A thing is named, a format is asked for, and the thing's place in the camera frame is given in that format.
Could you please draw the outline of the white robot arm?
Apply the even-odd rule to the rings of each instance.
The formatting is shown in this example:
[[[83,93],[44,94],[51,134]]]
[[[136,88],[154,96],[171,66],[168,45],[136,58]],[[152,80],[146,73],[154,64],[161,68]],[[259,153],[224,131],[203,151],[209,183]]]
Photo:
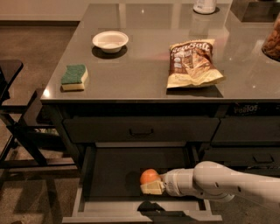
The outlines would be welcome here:
[[[274,210],[280,208],[280,179],[234,171],[211,161],[192,169],[174,169],[158,174],[154,169],[140,177],[143,194],[173,197],[194,196],[203,200],[230,201],[243,197]]]

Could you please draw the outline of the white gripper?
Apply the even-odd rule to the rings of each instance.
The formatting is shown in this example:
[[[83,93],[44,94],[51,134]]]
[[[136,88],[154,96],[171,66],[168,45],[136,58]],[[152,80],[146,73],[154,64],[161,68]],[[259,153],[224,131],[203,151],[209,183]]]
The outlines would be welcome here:
[[[174,197],[193,196],[193,169],[174,169],[161,174],[156,180],[140,185],[143,194],[162,195],[164,191]]]

